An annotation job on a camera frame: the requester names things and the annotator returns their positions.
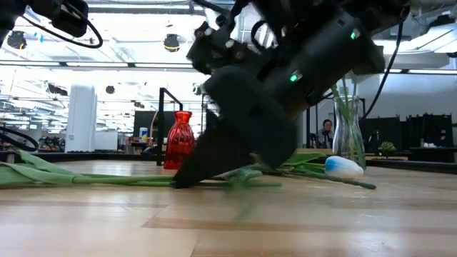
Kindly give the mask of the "person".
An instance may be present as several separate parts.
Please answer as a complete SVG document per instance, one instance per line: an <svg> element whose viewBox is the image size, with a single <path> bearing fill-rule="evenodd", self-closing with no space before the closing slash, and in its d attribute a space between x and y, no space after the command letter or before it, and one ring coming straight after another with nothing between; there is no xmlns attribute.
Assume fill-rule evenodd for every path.
<svg viewBox="0 0 457 257"><path fill-rule="evenodd" d="M326 119L323 121L321 129L317 132L317 141L319 148L332 149L333 146L333 131L332 121Z"/></svg>

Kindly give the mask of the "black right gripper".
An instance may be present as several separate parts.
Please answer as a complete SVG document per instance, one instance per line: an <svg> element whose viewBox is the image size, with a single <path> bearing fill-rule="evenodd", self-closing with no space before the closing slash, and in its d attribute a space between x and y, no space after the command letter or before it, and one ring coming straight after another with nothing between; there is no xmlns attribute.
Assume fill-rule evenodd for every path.
<svg viewBox="0 0 457 257"><path fill-rule="evenodd" d="M232 39L227 25L198 27L186 58L194 69L211 75L206 93L219 106L220 116L198 137L192 154L172 178L174 188L188 188L254 163L251 152L276 168L296 149L296 126L263 85L278 85L274 49L256 39L265 21L251 29L251 42Z"/></svg>

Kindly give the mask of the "small green potted plant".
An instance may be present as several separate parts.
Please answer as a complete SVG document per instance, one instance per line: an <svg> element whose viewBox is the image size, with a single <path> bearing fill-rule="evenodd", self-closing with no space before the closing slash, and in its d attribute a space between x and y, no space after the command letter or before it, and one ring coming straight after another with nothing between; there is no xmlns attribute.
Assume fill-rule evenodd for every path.
<svg viewBox="0 0 457 257"><path fill-rule="evenodd" d="M396 152L396 147L393 145L393 143L389 141L384 141L378 147L378 151L382 156L388 158L390 155Z"/></svg>

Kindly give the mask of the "LED light bar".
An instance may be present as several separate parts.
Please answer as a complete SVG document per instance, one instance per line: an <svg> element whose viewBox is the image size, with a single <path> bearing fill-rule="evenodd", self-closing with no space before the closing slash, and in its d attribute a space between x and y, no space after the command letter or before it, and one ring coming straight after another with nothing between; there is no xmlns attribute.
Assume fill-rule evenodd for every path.
<svg viewBox="0 0 457 257"><path fill-rule="evenodd" d="M81 71L172 71L196 72L187 63L129 63L129 62L66 62L66 61L18 61L0 60L0 66L20 66L26 68L69 69ZM457 76L457 69L391 69L391 74Z"/></svg>

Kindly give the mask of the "orange tulip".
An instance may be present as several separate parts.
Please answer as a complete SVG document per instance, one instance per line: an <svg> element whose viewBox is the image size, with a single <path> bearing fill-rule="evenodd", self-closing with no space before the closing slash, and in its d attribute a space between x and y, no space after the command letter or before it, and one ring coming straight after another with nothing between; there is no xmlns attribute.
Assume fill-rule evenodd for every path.
<svg viewBox="0 0 457 257"><path fill-rule="evenodd" d="M107 184L132 184L138 182L170 182L171 176L117 176L95 173L74 173L49 163L37 156L22 150L16 151L25 164L20 164L18 169L27 175L37 177L38 180L49 180L50 183L107 183Z"/></svg>

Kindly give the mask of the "black equipment cabinet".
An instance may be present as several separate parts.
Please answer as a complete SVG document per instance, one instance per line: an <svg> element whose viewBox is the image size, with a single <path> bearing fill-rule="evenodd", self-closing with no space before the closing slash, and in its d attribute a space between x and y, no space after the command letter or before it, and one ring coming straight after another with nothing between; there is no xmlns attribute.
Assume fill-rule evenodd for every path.
<svg viewBox="0 0 457 257"><path fill-rule="evenodd" d="M457 143L454 142L452 116L423 114L364 119L359 122L366 152L382 156L378 147L384 141L393 143L396 152L389 157L405 156L410 161L454 163Z"/></svg>

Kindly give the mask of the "black ceiling-mounted device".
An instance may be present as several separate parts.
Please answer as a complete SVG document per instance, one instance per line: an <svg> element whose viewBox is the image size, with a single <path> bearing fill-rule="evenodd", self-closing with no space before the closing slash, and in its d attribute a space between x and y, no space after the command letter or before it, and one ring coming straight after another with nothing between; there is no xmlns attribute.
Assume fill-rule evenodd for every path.
<svg viewBox="0 0 457 257"><path fill-rule="evenodd" d="M180 43L176 34L167 34L163 42L164 48L168 52L177 52L180 49Z"/></svg>
<svg viewBox="0 0 457 257"><path fill-rule="evenodd" d="M27 47L27 43L26 39L24 38L24 32L12 31L7 38L7 44L14 49L25 49Z"/></svg>

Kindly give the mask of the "black computer monitor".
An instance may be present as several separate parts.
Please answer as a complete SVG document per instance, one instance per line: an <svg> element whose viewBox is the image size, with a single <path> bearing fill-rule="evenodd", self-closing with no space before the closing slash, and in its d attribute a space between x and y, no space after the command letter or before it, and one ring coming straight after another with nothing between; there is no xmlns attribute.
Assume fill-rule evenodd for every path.
<svg viewBox="0 0 457 257"><path fill-rule="evenodd" d="M156 117L153 122L153 138L158 137L158 128L159 128L159 115L156 115L155 111L135 111L134 115L134 137L139 137L139 129L141 127L146 127L148 132L150 132L151 122L153 117ZM173 111L164 112L164 138L169 134L169 130L175 123L175 116Z"/></svg>

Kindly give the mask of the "red glass vase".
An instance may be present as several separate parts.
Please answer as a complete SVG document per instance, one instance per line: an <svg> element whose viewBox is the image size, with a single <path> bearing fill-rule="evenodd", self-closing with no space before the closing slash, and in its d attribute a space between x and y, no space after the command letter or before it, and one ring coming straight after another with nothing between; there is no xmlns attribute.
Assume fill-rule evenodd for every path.
<svg viewBox="0 0 457 257"><path fill-rule="evenodd" d="M178 170L193 152L195 138L189 124L192 113L190 111L175 111L174 117L175 123L169 130L167 137L164 168Z"/></svg>

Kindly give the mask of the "clear glass vase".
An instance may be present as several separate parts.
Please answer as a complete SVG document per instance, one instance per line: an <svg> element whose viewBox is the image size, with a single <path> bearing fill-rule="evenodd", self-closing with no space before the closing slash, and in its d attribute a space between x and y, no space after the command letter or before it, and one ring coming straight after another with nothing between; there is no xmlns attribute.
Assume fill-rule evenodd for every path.
<svg viewBox="0 0 457 257"><path fill-rule="evenodd" d="M333 154L347 158L366 170L366 155L359 127L359 102L357 96L333 98L336 125L333 137Z"/></svg>

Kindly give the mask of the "purple artificial flower bunch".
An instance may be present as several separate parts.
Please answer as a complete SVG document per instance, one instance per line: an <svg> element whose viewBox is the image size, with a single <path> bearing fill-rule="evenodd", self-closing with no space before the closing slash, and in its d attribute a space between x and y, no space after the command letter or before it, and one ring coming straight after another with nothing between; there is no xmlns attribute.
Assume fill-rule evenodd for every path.
<svg viewBox="0 0 457 257"><path fill-rule="evenodd" d="M326 174L322 173L315 173L311 171L263 171L264 174L267 175L272 175L272 176L300 176L300 177L306 177L306 178L315 178L315 179L320 179L320 180L326 180L326 181L333 181L337 183L344 183L352 186L359 186L361 188L366 188L370 190L375 190L377 189L376 185L373 185L371 183L364 183L360 181L354 181L348 178L339 178L335 176L329 176Z"/></svg>

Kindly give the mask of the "white square column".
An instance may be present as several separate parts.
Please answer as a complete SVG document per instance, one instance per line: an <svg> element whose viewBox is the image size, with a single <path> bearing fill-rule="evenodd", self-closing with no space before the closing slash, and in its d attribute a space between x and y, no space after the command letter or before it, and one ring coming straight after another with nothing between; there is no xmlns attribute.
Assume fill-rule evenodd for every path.
<svg viewBox="0 0 457 257"><path fill-rule="evenodd" d="M97 110L95 86L73 84L69 97L65 152L93 152Z"/></svg>

